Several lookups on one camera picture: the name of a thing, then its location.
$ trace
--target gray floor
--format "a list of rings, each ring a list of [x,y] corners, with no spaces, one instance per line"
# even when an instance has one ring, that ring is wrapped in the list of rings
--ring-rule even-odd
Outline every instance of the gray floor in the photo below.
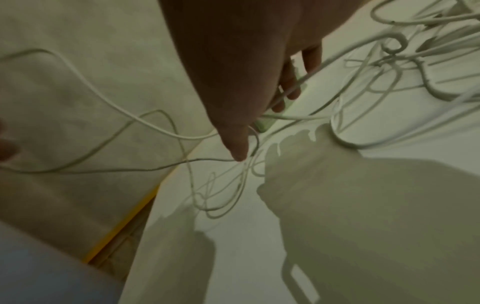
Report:
[[[0,56],[31,47],[61,52],[134,113],[160,108],[172,115],[182,134],[212,130],[155,1],[2,1]],[[25,169],[74,159],[128,121],[49,55],[0,63],[0,118],[23,148],[10,165]],[[170,129],[164,117],[149,120]],[[197,144],[185,143],[189,149]],[[149,168],[180,158],[176,140],[133,125],[76,169]],[[0,172],[0,219],[83,257],[166,174]]]

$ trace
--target tangled cable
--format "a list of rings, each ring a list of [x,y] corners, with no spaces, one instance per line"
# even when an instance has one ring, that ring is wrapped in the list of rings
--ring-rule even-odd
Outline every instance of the tangled cable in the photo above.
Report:
[[[145,172],[145,171],[156,171],[162,170],[166,168],[170,168],[173,166],[177,166],[179,164],[185,163],[187,165],[187,169],[189,172],[189,179],[190,179],[190,191],[191,191],[191,198],[193,205],[200,211],[205,211],[207,216],[210,218],[219,218],[225,214],[227,214],[233,207],[236,205],[238,200],[240,199],[242,192],[245,188],[248,172],[250,168],[253,168],[254,162],[259,155],[260,147],[274,134],[291,127],[294,124],[297,124],[301,121],[307,120],[324,120],[329,119],[330,121],[330,130],[332,136],[339,142],[341,145],[344,145],[348,148],[354,149],[368,149],[373,147],[378,147],[382,145],[387,145],[392,142],[398,141],[399,139],[405,137],[406,135],[411,135],[413,132],[419,130],[421,127],[425,126],[426,124],[434,121],[439,116],[443,115],[444,113],[450,111],[454,107],[465,103],[465,102],[472,102],[472,101],[480,101],[480,86],[475,86],[474,88],[466,91],[462,94],[457,94],[453,92],[447,92],[442,90],[438,87],[441,83],[457,81],[461,79],[471,78],[480,76],[480,73],[474,73],[471,75],[466,75],[462,77],[456,77],[452,79],[442,80],[442,81],[434,81],[431,73],[429,71],[429,66],[433,66],[436,64],[444,63],[449,60],[457,59],[462,56],[467,56],[472,54],[478,50],[480,50],[480,24],[472,24],[461,27],[460,29],[448,32],[446,34],[442,34],[441,32],[446,28],[446,25],[453,23],[453,22],[460,22],[460,21],[472,21],[472,23],[476,22],[477,19],[480,19],[480,13],[475,11],[475,5],[478,1],[476,0],[456,0],[451,6],[446,7],[444,9],[436,10],[433,12],[431,11],[437,5],[445,0],[435,0],[433,3],[429,4],[422,10],[420,10],[417,14],[415,14],[410,20],[407,21],[394,21],[388,20],[383,17],[380,17],[378,11],[385,7],[386,5],[394,2],[395,0],[385,0],[376,5],[371,13],[370,16],[373,20],[382,23],[391,25],[391,28],[384,30],[376,35],[358,41],[350,46],[347,46],[340,52],[334,54],[333,56],[325,59],[315,70],[308,73],[307,75],[298,79],[297,83],[289,88],[288,90],[284,91],[280,96],[276,98],[274,102],[271,103],[271,106],[281,102],[287,95],[292,93],[294,90],[300,87],[303,83],[308,81],[311,77],[315,74],[319,73],[324,68],[331,65],[333,62],[337,61],[340,58],[344,57],[345,67],[347,68],[355,68],[350,75],[346,77],[343,82],[342,88],[337,92],[335,96],[333,96],[330,100],[324,103],[320,108],[310,113],[308,116],[288,116],[288,115],[278,115],[278,114],[264,114],[263,117],[274,118],[278,120],[292,120],[293,122],[283,126],[282,128],[275,130],[268,134],[263,140],[260,140],[258,134],[254,129],[251,128],[252,134],[255,136],[256,139],[256,147],[253,149],[252,153],[249,155],[247,160],[241,165],[242,171],[237,178],[232,180],[226,187],[232,184],[234,181],[239,179],[238,186],[236,187],[234,193],[224,203],[217,205],[217,206],[208,206],[208,200],[213,196],[219,194],[222,190],[217,191],[216,193],[212,193],[213,190],[213,182],[216,178],[218,178],[214,173],[210,175],[205,185],[206,191],[205,194],[197,192],[194,184],[194,177],[191,168],[192,162],[197,161],[222,161],[222,162],[233,162],[233,159],[219,159],[219,158],[196,158],[196,159],[188,159],[186,150],[182,144],[182,140],[203,140],[208,139],[213,136],[216,136],[217,133],[208,134],[204,136],[184,136],[180,135],[177,132],[177,127],[171,117],[162,110],[152,110],[141,115],[135,115],[126,109],[120,107],[115,102],[110,100],[106,95],[100,92],[85,76],[81,74],[81,72],[65,57],[63,57],[60,53],[57,53],[52,50],[47,49],[28,49],[21,52],[17,52],[14,54],[10,54],[0,58],[0,63],[5,61],[14,60],[23,56],[28,56],[36,53],[47,53],[50,54],[57,59],[59,59],[72,73],[75,75],[82,84],[84,84],[92,93],[94,93],[102,102],[107,104],[112,109],[118,111],[122,115],[125,115],[130,118],[130,121],[127,122],[123,127],[121,127],[118,131],[116,131],[112,136],[104,140],[98,146],[92,148],[88,153],[85,155],[78,157],[72,161],[69,161],[63,165],[49,168],[45,170],[23,170],[18,168],[12,168],[7,166],[0,166],[1,170],[6,170],[13,173],[20,173],[20,174],[93,174],[93,173],[108,173],[108,172]],[[402,31],[407,27],[415,26],[414,31],[409,35],[404,35]],[[432,37],[427,39],[414,53],[404,53],[404,51],[408,48],[410,41],[418,34],[423,31],[429,30],[431,28],[435,28],[436,30]],[[390,48],[389,45],[391,44],[392,40],[395,40],[398,44],[398,48]],[[361,47],[374,43],[370,51],[368,52],[367,56],[363,60],[359,59],[352,59],[352,57],[358,52]],[[452,56],[448,59],[443,59],[431,64],[427,64],[424,60],[425,57],[439,55],[439,54],[446,54],[451,53],[453,51],[461,50],[461,49],[470,49],[467,52]],[[371,60],[375,57],[379,56],[378,59],[375,61]],[[405,63],[411,62],[415,65],[415,68],[403,68]],[[413,87],[406,87],[406,88],[396,88],[398,82],[402,78],[404,70],[419,70],[422,84],[413,86]],[[344,101],[343,94],[350,88],[350,86],[358,79],[360,75],[365,73],[369,73],[370,71],[376,70],[376,73],[373,75],[371,80],[369,81],[368,85],[362,89],[358,94],[356,94],[353,98],[348,101]],[[389,85],[389,87],[384,90],[374,90],[372,89],[373,83],[377,81],[382,75],[389,71],[395,72],[395,79]],[[371,141],[368,143],[353,143],[341,138],[340,132],[343,123],[343,113],[351,105],[356,99],[358,99],[361,95],[365,92],[372,92],[381,94],[381,97],[376,102],[376,104],[382,102],[390,93],[398,92],[403,90],[415,89],[415,88],[426,88],[426,90],[434,97],[448,101],[444,107],[433,111],[432,113],[425,115],[424,117],[413,121],[408,126],[385,136],[379,140]],[[318,112],[323,111],[327,107],[332,105],[332,111],[328,115],[316,115]],[[350,126],[354,122],[356,122],[361,117],[365,116],[372,107],[370,107],[367,111],[360,114],[356,117],[352,122],[350,122],[344,128]],[[160,113],[164,115],[172,129],[173,132],[160,128],[147,120],[145,118],[147,116],[153,115],[155,113]],[[71,171],[68,170],[71,167],[77,166],[90,157],[94,156],[98,153],[101,149],[103,149],[106,145],[112,142],[116,137],[118,137],[122,132],[124,132],[129,126],[133,123],[140,123],[148,128],[151,128],[163,135],[176,138],[178,140],[179,147],[182,152],[183,161],[176,162],[170,165],[161,166],[157,168],[150,168],[150,169],[130,169],[130,168],[113,168],[113,169],[98,169],[98,170],[88,170],[88,171]],[[202,203],[198,202],[198,197],[202,199]],[[212,214],[212,211],[219,211],[224,210],[221,214]]]

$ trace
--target table top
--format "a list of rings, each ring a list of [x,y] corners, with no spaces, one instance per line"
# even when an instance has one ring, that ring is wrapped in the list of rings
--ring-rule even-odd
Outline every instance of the table top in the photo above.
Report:
[[[400,19],[428,1],[402,3],[410,6],[382,13]],[[325,56],[383,28],[368,17],[372,5],[325,40]],[[478,56],[439,65],[435,79],[477,70]],[[321,106],[351,70],[340,60],[313,77],[287,114]],[[418,71],[404,73],[397,88],[422,83]],[[373,88],[384,90],[393,77],[385,74]],[[464,92],[475,81],[445,88]],[[362,80],[345,98],[361,88]],[[366,93],[352,105],[344,138],[373,140],[446,104],[424,88],[392,93],[376,105],[379,96]],[[187,167],[178,167],[158,192],[120,304],[479,302],[477,108],[462,105],[442,116],[439,127],[360,152],[332,140],[326,121],[285,129],[262,146],[241,198],[220,218],[192,207]],[[211,138],[190,155],[197,157],[229,154]],[[235,163],[191,166],[194,187],[209,196],[209,206],[232,196],[242,171]]]

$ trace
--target yellow edge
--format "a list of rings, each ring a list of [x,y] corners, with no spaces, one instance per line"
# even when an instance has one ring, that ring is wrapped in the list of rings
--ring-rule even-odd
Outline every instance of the yellow edge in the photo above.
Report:
[[[144,197],[135,208],[124,218],[112,231],[110,231],[90,252],[83,258],[82,262],[89,263],[113,238],[130,223],[130,221],[157,195],[160,185],[155,187],[146,197]]]

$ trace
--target human hand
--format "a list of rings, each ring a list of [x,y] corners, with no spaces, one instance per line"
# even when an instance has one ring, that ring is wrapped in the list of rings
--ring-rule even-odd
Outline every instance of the human hand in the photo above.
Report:
[[[235,160],[248,153],[248,126],[280,84],[295,82],[290,57],[307,71],[321,63],[322,38],[362,0],[159,0],[178,54]],[[288,97],[296,99],[300,90]],[[283,104],[273,108],[280,112]]]
[[[5,130],[5,126],[0,121],[0,135],[2,134],[3,130]],[[18,151],[19,148],[17,147],[17,145],[15,145],[9,140],[0,138],[0,162],[8,160],[9,158],[17,154]]]

